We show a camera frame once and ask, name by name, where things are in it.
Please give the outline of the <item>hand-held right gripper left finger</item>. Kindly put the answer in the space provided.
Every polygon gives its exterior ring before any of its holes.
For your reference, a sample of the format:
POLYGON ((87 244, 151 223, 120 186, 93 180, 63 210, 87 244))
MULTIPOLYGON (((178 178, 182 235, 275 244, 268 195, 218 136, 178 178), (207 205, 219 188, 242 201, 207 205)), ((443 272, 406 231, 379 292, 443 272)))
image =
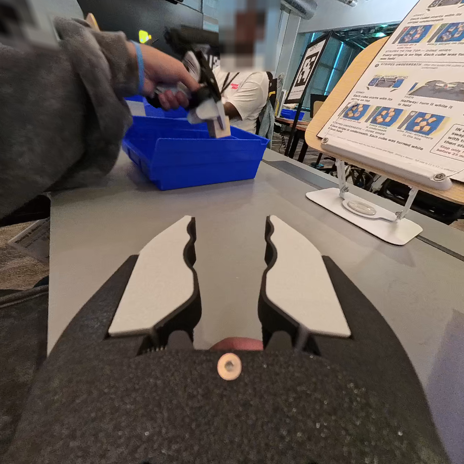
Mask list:
POLYGON ((141 249, 110 323, 109 337, 143 335, 162 347, 172 333, 183 331, 193 341, 202 312, 195 242, 195 218, 186 215, 141 249))

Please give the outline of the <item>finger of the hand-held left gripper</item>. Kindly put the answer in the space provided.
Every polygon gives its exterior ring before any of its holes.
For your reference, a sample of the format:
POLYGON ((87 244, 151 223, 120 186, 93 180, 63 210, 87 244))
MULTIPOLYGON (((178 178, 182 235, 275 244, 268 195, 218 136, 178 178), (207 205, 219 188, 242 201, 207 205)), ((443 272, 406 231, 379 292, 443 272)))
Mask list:
POLYGON ((225 114, 225 109, 222 100, 217 102, 217 116, 214 119, 214 131, 228 130, 228 116, 225 114))
POLYGON ((190 124, 196 125, 217 119, 217 102, 210 97, 196 107, 191 108, 187 115, 190 124))

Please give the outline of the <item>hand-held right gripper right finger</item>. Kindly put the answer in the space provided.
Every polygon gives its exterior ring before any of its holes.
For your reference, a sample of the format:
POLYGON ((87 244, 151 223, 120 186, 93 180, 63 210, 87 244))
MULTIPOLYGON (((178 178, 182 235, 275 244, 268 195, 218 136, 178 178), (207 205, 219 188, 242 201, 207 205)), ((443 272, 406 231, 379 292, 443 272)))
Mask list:
POLYGON ((348 339, 347 319, 321 252, 275 215, 265 222, 265 270, 258 319, 263 343, 283 332, 291 346, 305 349, 314 335, 348 339))

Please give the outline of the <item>wooden cube with blue stripe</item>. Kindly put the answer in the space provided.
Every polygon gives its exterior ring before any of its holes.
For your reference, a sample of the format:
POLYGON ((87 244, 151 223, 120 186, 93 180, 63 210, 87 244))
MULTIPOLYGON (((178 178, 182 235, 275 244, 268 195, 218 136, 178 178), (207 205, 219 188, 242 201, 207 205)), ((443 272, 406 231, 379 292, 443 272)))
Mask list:
POLYGON ((231 136, 230 120, 228 116, 224 117, 223 125, 221 125, 219 118, 207 120, 206 124, 210 138, 221 139, 231 136))

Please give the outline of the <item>person's left forearm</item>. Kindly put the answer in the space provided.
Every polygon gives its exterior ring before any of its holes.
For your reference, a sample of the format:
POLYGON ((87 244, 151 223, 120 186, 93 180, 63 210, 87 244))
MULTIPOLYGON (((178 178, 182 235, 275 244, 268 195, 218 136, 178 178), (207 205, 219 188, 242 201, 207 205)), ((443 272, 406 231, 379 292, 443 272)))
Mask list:
POLYGON ((58 45, 0 53, 0 215, 112 171, 132 124, 137 58, 124 32, 55 18, 58 45))

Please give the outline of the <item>person's left hand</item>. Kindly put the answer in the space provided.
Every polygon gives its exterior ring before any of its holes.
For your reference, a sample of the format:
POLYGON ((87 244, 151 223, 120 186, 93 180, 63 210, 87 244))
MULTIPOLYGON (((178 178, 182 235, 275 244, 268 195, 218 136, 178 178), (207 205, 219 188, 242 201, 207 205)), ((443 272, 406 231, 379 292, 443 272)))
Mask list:
POLYGON ((199 83, 189 74, 181 61, 145 44, 141 44, 140 49, 144 65, 141 94, 145 97, 154 97, 156 88, 165 85, 167 90, 158 94, 161 107, 165 110, 177 109, 180 106, 187 108, 188 93, 184 90, 174 92, 171 88, 177 88, 177 85, 182 83, 191 93, 200 88, 199 83))

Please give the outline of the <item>person's right hand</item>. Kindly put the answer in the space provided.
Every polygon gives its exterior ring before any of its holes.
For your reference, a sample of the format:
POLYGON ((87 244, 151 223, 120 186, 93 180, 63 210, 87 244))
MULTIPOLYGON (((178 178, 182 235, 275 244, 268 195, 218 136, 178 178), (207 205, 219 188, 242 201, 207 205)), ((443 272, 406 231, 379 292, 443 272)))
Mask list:
POLYGON ((248 337, 227 337, 211 346, 214 351, 262 351, 263 342, 248 337))

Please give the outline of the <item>grey denim jacket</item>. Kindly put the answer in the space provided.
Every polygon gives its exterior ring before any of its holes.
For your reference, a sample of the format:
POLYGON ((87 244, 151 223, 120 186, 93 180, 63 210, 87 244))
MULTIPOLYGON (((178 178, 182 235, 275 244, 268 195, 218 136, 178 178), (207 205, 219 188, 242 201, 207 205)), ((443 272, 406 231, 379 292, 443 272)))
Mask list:
POLYGON ((257 135, 267 139, 268 143, 266 147, 271 149, 274 134, 275 113, 269 98, 258 116, 258 122, 259 127, 257 127, 257 135))

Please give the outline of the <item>blue wristband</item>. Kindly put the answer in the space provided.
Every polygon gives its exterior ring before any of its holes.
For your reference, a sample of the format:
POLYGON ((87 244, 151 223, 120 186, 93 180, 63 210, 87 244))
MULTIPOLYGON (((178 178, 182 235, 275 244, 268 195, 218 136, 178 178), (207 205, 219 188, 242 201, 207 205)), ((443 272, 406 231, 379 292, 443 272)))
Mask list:
POLYGON ((134 47, 136 53, 136 61, 138 67, 138 95, 142 95, 144 83, 145 83, 145 68, 144 68, 144 60, 142 55, 141 44, 135 41, 130 41, 134 47))

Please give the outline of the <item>black framed marker sign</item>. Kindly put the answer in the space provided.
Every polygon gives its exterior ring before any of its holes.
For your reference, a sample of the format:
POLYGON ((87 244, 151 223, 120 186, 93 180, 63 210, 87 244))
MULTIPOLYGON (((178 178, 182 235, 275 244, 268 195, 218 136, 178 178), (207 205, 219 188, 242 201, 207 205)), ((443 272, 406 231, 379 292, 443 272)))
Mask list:
POLYGON ((308 44, 297 68, 295 77, 293 78, 292 84, 287 92, 285 104, 296 103, 297 110, 294 116, 293 124, 290 130, 290 136, 286 145, 285 156, 289 157, 294 154, 292 148, 293 139, 296 135, 297 125, 299 124, 299 115, 302 110, 305 93, 308 89, 311 79, 317 69, 317 66, 321 60, 321 57, 325 51, 327 43, 329 42, 333 32, 330 31, 324 36, 308 44))

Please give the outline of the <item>large black screen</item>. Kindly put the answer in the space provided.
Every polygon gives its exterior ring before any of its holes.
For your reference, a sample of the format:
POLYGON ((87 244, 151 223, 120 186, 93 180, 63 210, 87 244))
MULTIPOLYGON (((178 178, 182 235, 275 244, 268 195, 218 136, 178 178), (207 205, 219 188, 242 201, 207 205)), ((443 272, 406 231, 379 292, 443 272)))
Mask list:
POLYGON ((165 42, 165 31, 189 26, 202 29, 203 14, 182 1, 165 0, 79 0, 84 16, 93 14, 102 31, 124 32, 138 41, 139 32, 151 36, 158 49, 171 52, 165 42))

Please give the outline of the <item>wood and white document stand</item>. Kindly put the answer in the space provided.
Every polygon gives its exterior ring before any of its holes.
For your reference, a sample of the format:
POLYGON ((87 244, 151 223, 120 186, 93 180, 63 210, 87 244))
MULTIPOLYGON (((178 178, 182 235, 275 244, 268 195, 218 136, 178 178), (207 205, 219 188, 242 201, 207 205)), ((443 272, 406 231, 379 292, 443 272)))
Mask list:
POLYGON ((309 192, 306 197, 371 235, 392 245, 403 246, 422 232, 418 224, 406 218, 418 191, 462 206, 463 182, 445 177, 440 173, 431 175, 423 165, 419 166, 419 171, 415 171, 407 164, 391 165, 359 153, 345 151, 328 144, 327 138, 318 136, 387 41, 388 39, 378 40, 354 59, 308 125, 305 141, 310 147, 335 159, 338 187, 309 192), (400 207, 400 210, 391 212, 351 193, 349 190, 352 186, 346 180, 345 163, 407 185, 410 192, 406 197, 405 205, 400 207))

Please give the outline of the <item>printed paper sheet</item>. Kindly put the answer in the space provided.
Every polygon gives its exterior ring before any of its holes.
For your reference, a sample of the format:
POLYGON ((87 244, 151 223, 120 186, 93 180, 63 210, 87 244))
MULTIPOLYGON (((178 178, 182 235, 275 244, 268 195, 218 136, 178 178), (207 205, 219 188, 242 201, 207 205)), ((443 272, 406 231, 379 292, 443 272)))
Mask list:
POLYGON ((49 264, 50 218, 35 221, 11 238, 8 245, 30 258, 43 264, 49 264))

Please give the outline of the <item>person's legs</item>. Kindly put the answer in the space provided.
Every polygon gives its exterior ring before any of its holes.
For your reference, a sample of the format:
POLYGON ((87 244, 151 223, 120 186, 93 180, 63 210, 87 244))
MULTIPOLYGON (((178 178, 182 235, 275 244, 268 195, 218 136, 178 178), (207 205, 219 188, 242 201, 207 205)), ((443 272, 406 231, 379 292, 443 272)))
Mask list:
POLYGON ((49 278, 0 291, 0 452, 14 438, 34 377, 47 355, 49 278))

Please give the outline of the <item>printed instruction sheet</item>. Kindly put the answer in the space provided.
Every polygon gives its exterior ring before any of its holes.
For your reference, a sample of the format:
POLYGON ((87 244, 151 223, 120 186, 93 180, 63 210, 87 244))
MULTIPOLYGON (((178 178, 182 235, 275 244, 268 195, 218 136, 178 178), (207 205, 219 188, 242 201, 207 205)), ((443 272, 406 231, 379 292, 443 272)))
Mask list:
POLYGON ((463 182, 463 1, 418 1, 318 136, 463 182))

